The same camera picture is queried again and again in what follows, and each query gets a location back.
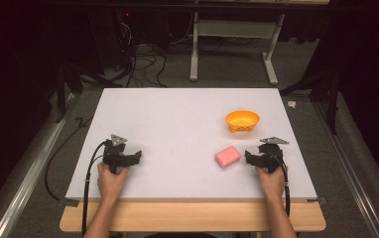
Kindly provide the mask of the aluminium floor rail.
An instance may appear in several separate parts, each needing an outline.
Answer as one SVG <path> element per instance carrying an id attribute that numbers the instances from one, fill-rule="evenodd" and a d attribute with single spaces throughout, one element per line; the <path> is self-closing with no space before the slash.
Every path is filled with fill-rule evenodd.
<path id="1" fill-rule="evenodd" d="M 51 112 L 0 189 L 0 238 L 8 238 L 16 226 L 52 152 L 56 150 L 66 118 L 78 98 L 73 93 L 66 97 L 66 111 L 60 122 L 56 122 L 57 110 Z"/>
<path id="2" fill-rule="evenodd" d="M 323 106 L 320 103 L 314 103 L 313 108 L 322 123 L 332 146 L 335 149 L 337 162 L 342 170 L 344 180 L 346 181 L 350 192 L 355 200 L 369 232 L 373 238 L 379 238 L 379 217 L 375 212 L 375 207 L 372 204 L 368 194 L 365 192 L 362 183 L 360 182 L 354 167 L 350 163 L 338 137 L 332 133 L 331 129 L 327 125 L 326 114 Z"/>

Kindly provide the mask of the person's left hand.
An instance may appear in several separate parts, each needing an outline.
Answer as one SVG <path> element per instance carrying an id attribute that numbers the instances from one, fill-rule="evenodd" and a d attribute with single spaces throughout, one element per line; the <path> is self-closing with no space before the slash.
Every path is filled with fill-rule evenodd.
<path id="1" fill-rule="evenodd" d="M 110 168 L 104 163 L 99 163 L 97 168 L 98 188 L 101 198 L 103 200 L 116 200 L 125 185 L 130 168 L 126 167 L 119 175 L 113 174 Z"/>

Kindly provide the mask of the black tripod stand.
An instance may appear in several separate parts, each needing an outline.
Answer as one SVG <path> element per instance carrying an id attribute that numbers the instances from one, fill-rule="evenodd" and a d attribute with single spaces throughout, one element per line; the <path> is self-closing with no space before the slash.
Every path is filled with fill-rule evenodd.
<path id="1" fill-rule="evenodd" d="M 84 86 L 81 83 L 86 78 L 89 83 L 96 83 L 107 88 L 120 88 L 121 84 L 116 84 L 99 74 L 94 74 L 85 70 L 72 62 L 64 62 L 56 71 L 56 93 L 57 93 L 57 117 L 56 123 L 60 123 L 66 115 L 66 90 L 69 89 L 72 95 L 80 95 Z"/>
<path id="2" fill-rule="evenodd" d="M 310 101 L 322 102 L 327 100 L 326 123 L 333 135 L 336 134 L 335 116 L 338 97 L 338 73 L 332 70 L 319 71 L 299 82 L 280 90 L 282 96 L 296 90 L 310 89 Z"/>

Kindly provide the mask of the person's right hand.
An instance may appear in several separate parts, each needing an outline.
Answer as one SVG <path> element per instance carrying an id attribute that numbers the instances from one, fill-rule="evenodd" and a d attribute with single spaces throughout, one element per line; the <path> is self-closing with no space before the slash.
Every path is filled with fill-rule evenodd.
<path id="1" fill-rule="evenodd" d="M 266 200 L 281 200 L 285 187 L 285 179 L 282 169 L 275 169 L 271 174 L 267 174 L 262 168 L 257 168 L 256 171 Z"/>

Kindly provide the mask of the wooden table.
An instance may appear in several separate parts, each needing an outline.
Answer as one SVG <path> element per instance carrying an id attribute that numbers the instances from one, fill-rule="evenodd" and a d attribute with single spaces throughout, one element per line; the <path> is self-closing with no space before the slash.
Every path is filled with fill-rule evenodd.
<path id="1" fill-rule="evenodd" d="M 67 206 L 60 222 L 63 232 L 80 232 L 83 202 Z M 261 199 L 143 199 L 119 200 L 110 225 L 126 232 L 259 232 L 271 229 Z M 290 220 L 298 232 L 319 232 L 326 222 L 317 201 L 292 200 Z"/>

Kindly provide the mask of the white table board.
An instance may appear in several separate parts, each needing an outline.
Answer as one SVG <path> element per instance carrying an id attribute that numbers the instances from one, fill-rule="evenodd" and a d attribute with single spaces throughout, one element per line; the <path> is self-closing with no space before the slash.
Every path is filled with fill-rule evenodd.
<path id="1" fill-rule="evenodd" d="M 225 117 L 248 110 L 260 116 L 250 132 L 231 133 Z M 122 192 L 134 198 L 260 198 L 255 169 L 239 160 L 223 169 L 216 153 L 233 146 L 255 154 L 261 139 L 277 137 L 289 168 L 293 198 L 316 197 L 316 190 L 290 120 L 275 88 L 138 88 L 102 92 L 85 138 L 67 197 L 96 198 L 101 143 L 112 134 L 127 140 L 125 152 L 142 151 Z"/>

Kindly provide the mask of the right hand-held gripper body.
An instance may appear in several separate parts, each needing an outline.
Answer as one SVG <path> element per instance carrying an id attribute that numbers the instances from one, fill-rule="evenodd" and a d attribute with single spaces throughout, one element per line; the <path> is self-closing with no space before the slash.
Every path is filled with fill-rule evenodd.
<path id="1" fill-rule="evenodd" d="M 285 169 L 283 160 L 283 150 L 280 144 L 287 145 L 288 141 L 277 137 L 261 139 L 262 145 L 258 147 L 258 155 L 249 155 L 249 164 L 258 168 L 266 169 L 269 174 L 273 173 L 277 168 Z"/>

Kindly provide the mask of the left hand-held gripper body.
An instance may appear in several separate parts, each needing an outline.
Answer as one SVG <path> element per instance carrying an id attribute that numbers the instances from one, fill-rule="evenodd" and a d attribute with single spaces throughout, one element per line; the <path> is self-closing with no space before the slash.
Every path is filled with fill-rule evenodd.
<path id="1" fill-rule="evenodd" d="M 110 171 L 115 175 L 118 175 L 123 168 L 137 164 L 137 154 L 124 154 L 126 142 L 127 140 L 125 138 L 112 134 L 111 139 L 105 144 L 102 162 L 107 165 Z"/>

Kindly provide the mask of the orange soap dish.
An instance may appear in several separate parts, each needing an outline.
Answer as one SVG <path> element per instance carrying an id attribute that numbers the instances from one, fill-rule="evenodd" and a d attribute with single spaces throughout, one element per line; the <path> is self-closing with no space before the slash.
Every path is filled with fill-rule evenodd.
<path id="1" fill-rule="evenodd" d="M 260 121 L 260 116 L 252 111 L 237 110 L 230 112 L 225 117 L 225 121 L 231 133 L 250 132 Z"/>

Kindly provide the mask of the white metal stand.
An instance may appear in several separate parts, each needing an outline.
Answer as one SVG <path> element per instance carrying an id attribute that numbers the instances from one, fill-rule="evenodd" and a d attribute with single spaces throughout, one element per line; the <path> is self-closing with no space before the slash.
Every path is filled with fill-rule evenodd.
<path id="1" fill-rule="evenodd" d="M 224 37 L 243 39 L 268 39 L 269 50 L 262 54 L 268 79 L 271 85 L 278 84 L 272 56 L 283 27 L 285 15 L 281 14 L 272 23 L 266 22 L 243 22 L 228 20 L 200 20 L 198 13 L 192 14 L 192 50 L 190 57 L 189 80 L 198 79 L 198 38 L 199 37 Z"/>

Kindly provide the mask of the pink soap bar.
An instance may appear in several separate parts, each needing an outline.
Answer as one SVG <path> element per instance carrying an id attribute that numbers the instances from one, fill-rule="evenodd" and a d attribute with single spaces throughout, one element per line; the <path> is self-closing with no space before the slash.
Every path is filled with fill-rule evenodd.
<path id="1" fill-rule="evenodd" d="M 241 155 L 233 146 L 231 146 L 218 152 L 214 158 L 219 166 L 225 169 L 230 165 L 238 162 L 241 158 Z"/>

